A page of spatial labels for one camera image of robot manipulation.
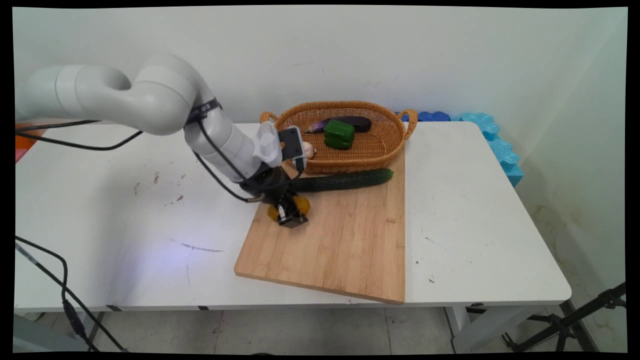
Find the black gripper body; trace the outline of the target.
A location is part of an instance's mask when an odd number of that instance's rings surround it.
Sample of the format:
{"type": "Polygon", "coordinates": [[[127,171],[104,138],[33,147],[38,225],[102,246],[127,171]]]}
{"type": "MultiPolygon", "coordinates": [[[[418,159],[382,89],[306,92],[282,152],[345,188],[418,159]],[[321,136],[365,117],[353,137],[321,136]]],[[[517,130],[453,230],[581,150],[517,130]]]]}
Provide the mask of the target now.
{"type": "Polygon", "coordinates": [[[274,207],[294,196],[291,178],[281,166],[261,166],[259,172],[240,183],[240,188],[254,198],[263,196],[262,202],[274,207]]]}

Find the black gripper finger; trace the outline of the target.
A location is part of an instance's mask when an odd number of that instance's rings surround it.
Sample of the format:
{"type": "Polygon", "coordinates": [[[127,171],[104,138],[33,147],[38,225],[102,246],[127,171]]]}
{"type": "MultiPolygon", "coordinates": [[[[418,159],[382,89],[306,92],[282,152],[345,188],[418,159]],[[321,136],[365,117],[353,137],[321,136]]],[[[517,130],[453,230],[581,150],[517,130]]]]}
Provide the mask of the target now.
{"type": "Polygon", "coordinates": [[[307,215],[309,213],[309,200],[306,197],[293,197],[294,201],[294,214],[292,228],[298,227],[308,221],[307,215]]]}
{"type": "Polygon", "coordinates": [[[278,224],[280,226],[294,226],[294,200],[292,197],[281,197],[276,209],[278,210],[278,224]]]}

